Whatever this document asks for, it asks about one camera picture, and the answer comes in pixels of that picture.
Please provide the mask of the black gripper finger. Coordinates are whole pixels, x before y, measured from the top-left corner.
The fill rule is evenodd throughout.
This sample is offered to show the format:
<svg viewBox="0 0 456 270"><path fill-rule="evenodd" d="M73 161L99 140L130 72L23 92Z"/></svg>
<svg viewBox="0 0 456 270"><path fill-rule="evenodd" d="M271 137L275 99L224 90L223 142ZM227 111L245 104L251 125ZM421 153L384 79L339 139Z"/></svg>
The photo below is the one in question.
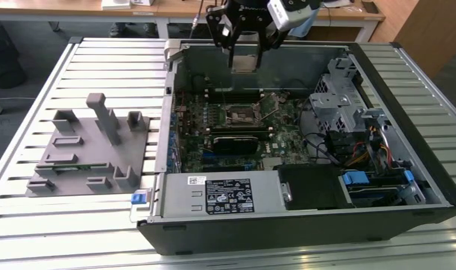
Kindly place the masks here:
<svg viewBox="0 0 456 270"><path fill-rule="evenodd" d="M278 29L267 35L267 21L255 21L254 29L258 33L258 45L257 45L257 65L255 67L261 67L263 52L270 49L278 49L282 45L285 38L287 37L289 31L279 31Z"/></svg>
<svg viewBox="0 0 456 270"><path fill-rule="evenodd" d="M231 68L235 41L238 39L238 33L235 32L238 12L234 11L232 7L207 7L206 23L215 46L228 52L227 66Z"/></svg>

